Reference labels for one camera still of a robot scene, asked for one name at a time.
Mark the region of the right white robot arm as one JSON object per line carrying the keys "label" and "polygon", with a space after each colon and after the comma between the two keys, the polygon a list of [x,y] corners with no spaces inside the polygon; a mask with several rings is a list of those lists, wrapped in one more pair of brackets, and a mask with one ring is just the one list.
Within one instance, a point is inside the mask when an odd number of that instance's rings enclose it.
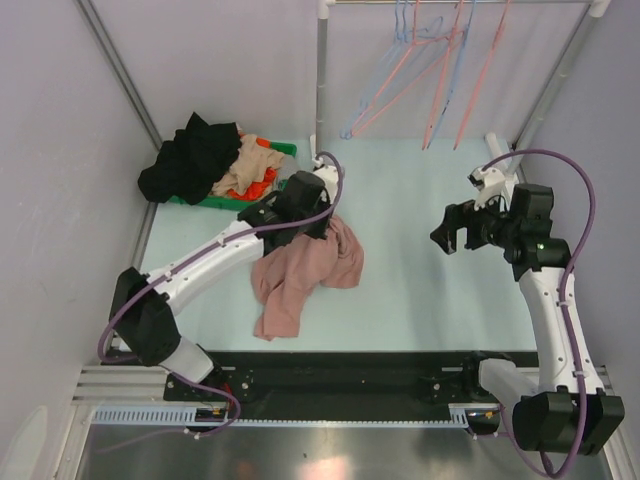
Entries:
{"label": "right white robot arm", "polygon": [[448,255],[457,250],[459,230],[467,234],[468,250],[501,248],[533,325],[536,381],[504,355],[483,354],[477,367],[461,376],[463,393],[473,401],[495,397],[525,451],[595,455],[621,424],[625,409],[620,397],[606,394],[579,331],[568,269],[571,252],[565,240],[551,235],[553,206],[551,188],[518,185],[506,211],[497,201],[483,208],[472,200],[448,205],[430,237]]}

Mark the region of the pink t shirt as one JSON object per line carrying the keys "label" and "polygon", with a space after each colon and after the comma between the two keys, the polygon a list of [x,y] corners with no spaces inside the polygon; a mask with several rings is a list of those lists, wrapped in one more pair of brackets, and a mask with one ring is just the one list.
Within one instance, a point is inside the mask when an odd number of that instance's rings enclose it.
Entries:
{"label": "pink t shirt", "polygon": [[254,336],[266,341],[297,337],[305,303],[315,288],[357,287],[364,262],[363,247],[338,216],[330,219],[324,239],[299,235],[257,260],[250,279],[263,310]]}

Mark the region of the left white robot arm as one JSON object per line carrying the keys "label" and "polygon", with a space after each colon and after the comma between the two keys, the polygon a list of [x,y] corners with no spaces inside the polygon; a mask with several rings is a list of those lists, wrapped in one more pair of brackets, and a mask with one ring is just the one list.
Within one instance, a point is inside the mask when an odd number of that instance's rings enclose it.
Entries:
{"label": "left white robot arm", "polygon": [[123,271],[116,281],[109,328],[129,347],[130,360],[183,377],[199,399],[214,397],[221,387],[220,369],[179,332],[177,314],[236,268],[300,236],[323,237],[342,183],[336,167],[298,171],[283,190],[241,211],[220,234],[183,258],[148,273],[134,267]]}

